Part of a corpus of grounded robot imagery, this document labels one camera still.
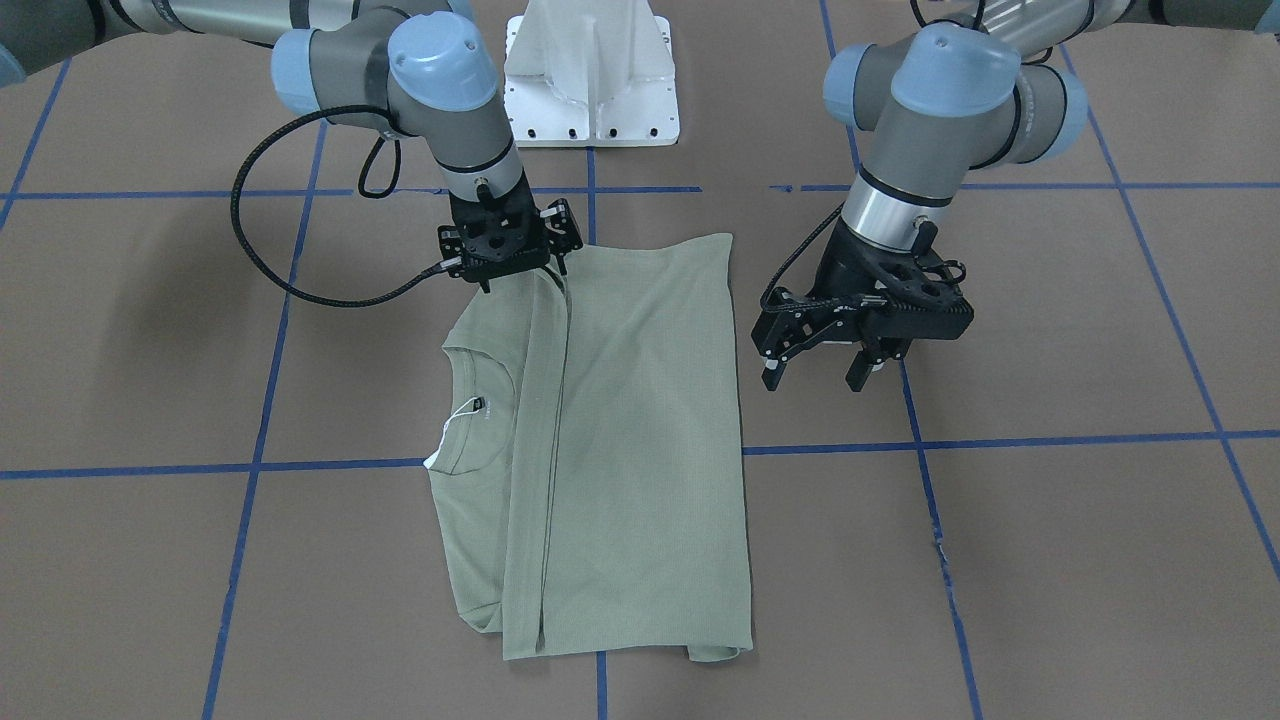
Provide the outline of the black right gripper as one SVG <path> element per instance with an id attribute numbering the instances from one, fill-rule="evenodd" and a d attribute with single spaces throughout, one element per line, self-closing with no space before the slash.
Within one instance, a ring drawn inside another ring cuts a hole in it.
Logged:
<path id="1" fill-rule="evenodd" d="M 557 199 L 539 214 L 527 184 L 480 201 L 451 193 L 449 208 L 453 223 L 438 227 L 445 273 L 483 288 L 492 279 L 536 270 L 550 256 L 566 275 L 564 259 L 582 247 L 568 201 Z"/>

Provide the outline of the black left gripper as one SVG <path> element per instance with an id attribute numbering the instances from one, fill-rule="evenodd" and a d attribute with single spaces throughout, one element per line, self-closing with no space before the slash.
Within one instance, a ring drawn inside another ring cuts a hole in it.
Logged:
<path id="1" fill-rule="evenodd" d="M 762 295 L 751 341 L 763 357 L 765 389 L 777 391 L 788 361 L 818 345 L 859 347 L 846 384 L 861 392 L 870 374 L 901 360 L 911 342 L 959 338 L 975 316 L 960 291 L 964 275 L 961 263 L 932 249 L 878 249 L 835 223 L 808 292 L 772 279 Z"/>

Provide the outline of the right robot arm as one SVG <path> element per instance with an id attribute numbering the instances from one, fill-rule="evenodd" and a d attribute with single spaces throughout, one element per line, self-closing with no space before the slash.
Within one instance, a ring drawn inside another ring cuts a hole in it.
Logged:
<path id="1" fill-rule="evenodd" d="M 230 223 L 246 256 L 287 293 L 296 288 L 259 256 L 241 222 L 253 164 L 317 120 L 364 127 L 376 146 L 422 138 L 445 181 L 452 223 L 442 260 L 415 283 L 447 274 L 488 287 L 536 270 L 582 245 L 568 204 L 539 208 L 500 97 L 500 77 L 466 1 L 5 1 L 3 85 L 127 35 L 192 33 L 269 47 L 270 76 L 294 119 L 256 146 L 230 190 Z"/>

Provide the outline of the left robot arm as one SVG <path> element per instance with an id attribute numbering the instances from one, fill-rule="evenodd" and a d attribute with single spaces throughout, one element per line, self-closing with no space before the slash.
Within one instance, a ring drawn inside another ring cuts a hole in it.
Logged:
<path id="1" fill-rule="evenodd" d="M 818 345 L 855 345 L 850 389 L 916 340 L 956 340 L 974 318 L 966 270 L 934 250 L 965 176 L 1068 150 L 1089 101 L 1048 54 L 1117 23 L 1277 32 L 1275 1 L 977 1 L 896 44 L 840 51 L 823 83 L 827 111 L 874 135 L 829 236 L 813 287 L 771 281 L 751 340 L 776 389 L 788 363 Z"/>

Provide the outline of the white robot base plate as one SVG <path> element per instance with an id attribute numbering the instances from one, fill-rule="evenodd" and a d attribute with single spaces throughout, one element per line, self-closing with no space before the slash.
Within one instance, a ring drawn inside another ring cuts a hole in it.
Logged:
<path id="1" fill-rule="evenodd" d="M 521 149 L 678 142 L 669 22 L 648 1 L 530 1 L 506 22 L 504 104 Z"/>

